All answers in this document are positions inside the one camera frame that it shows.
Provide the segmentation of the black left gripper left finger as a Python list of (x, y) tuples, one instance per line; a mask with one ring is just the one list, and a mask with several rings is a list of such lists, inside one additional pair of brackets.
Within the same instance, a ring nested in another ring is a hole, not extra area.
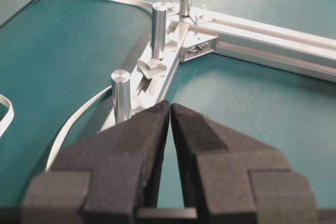
[(162, 101), (63, 148), (31, 181), (23, 223), (133, 223), (137, 208), (156, 206), (169, 115)]

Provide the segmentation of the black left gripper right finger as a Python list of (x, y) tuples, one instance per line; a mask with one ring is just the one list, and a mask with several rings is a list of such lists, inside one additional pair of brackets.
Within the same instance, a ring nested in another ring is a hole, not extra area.
[(180, 104), (171, 123), (186, 206), (202, 223), (317, 223), (308, 180), (278, 149)]

